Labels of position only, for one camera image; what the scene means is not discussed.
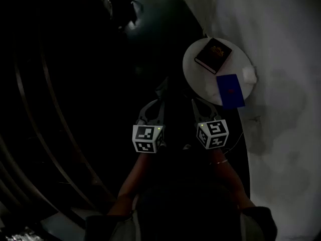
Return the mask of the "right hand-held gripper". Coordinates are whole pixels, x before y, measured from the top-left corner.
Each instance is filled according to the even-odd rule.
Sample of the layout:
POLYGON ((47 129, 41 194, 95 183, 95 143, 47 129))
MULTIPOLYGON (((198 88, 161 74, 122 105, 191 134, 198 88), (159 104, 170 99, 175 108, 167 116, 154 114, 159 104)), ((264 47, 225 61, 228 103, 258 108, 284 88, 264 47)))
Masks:
MULTIPOLYGON (((219 118, 219 114, 215 106, 204 100, 200 100, 211 111, 208 118, 219 118)), ((221 148, 225 146, 229 136, 227 123, 224 119, 211 120, 201 117, 195 100, 192 99, 192 107, 196 121, 196 138, 206 150, 221 148)))

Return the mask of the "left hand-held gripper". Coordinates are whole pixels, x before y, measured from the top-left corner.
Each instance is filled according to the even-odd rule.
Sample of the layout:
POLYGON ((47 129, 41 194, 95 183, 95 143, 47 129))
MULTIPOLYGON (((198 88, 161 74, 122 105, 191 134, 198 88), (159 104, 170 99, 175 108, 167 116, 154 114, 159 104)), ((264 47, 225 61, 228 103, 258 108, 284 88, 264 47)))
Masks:
POLYGON ((147 110, 152 107, 158 99, 155 99, 144 106, 138 115, 138 120, 132 128, 132 142, 136 152, 155 154, 165 143, 165 101, 160 104, 158 116, 148 122, 147 110))

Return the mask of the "black book with gold crest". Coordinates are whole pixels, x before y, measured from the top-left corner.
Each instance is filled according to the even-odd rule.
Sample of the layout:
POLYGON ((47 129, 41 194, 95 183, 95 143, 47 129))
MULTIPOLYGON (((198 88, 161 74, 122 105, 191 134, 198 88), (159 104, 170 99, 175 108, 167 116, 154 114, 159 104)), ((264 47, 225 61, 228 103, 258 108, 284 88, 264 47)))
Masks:
POLYGON ((197 54, 194 61, 211 73, 217 74, 231 53, 231 48, 219 40, 212 38, 197 54))

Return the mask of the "person's left forearm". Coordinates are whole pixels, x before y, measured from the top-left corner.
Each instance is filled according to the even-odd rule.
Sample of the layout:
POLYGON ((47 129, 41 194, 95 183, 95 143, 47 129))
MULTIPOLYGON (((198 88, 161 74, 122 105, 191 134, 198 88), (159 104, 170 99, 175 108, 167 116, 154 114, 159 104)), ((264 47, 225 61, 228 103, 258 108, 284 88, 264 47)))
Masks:
POLYGON ((108 212, 108 216, 128 216, 132 211, 132 204, 143 183, 149 166, 151 165, 152 156, 148 153, 140 153, 129 175, 122 184, 117 200, 108 212))

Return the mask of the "person's right forearm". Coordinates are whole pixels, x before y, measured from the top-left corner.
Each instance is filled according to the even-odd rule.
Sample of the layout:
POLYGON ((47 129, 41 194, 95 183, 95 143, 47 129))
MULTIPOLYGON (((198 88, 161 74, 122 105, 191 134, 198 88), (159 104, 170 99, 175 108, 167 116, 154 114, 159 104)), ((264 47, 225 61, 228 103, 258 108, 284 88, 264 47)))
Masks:
POLYGON ((220 149, 210 150, 209 157, 211 163, 214 164, 214 173, 231 192, 239 209, 255 207, 254 203, 247 196, 240 177, 230 165, 223 152, 220 149))

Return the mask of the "blue notebook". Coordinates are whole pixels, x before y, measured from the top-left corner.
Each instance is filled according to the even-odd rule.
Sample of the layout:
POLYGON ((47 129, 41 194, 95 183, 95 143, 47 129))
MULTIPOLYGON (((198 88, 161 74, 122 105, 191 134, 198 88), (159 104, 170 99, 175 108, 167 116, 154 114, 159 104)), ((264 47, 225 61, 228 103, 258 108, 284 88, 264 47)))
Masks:
POLYGON ((236 74, 216 77, 223 109, 244 107, 245 102, 236 74))

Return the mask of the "round white side table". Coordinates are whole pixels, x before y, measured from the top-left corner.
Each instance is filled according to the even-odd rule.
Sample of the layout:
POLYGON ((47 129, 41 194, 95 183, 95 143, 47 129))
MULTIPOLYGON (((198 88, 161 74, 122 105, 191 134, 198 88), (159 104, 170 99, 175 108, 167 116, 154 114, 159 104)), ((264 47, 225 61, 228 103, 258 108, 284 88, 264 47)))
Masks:
POLYGON ((216 81, 216 77, 220 75, 236 74, 242 90, 243 98, 246 99, 252 92, 255 82, 249 82, 247 76, 244 73, 248 73, 249 70, 255 73, 255 69, 252 66, 247 55, 232 42, 217 38, 218 41, 232 49, 232 53, 229 58, 221 67, 217 74, 211 73, 203 66, 195 62, 196 55, 205 47, 210 38, 202 38, 195 41, 186 50, 183 57, 183 72, 186 81, 192 90, 204 100, 211 102, 215 105, 222 105, 219 89, 216 81))

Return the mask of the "white tissue pack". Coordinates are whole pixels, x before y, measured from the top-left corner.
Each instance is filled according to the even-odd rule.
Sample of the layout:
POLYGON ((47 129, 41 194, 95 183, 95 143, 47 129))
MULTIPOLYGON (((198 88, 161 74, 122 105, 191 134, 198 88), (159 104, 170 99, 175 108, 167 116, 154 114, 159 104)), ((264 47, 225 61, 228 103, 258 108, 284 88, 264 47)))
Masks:
POLYGON ((257 82, 255 68, 253 66, 246 66, 242 69, 243 80, 247 84, 254 85, 257 82))

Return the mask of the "person's dark top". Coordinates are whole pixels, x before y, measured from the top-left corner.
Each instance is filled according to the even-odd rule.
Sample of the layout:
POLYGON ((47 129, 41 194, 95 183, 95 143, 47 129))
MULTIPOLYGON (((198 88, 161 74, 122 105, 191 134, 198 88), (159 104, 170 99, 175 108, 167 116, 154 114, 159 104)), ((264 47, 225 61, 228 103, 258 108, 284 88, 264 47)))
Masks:
POLYGON ((218 183, 175 182, 143 192, 128 216, 90 216, 84 241, 275 241, 267 207, 240 209, 218 183))

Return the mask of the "black bag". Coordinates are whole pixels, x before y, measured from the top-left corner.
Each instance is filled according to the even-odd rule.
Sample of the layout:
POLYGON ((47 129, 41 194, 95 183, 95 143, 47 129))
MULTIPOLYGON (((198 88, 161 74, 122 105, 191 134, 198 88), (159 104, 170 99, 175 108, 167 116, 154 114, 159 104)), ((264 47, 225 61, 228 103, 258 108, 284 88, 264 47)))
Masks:
POLYGON ((135 23, 137 17, 133 0, 110 0, 112 6, 112 19, 119 30, 129 22, 135 23))

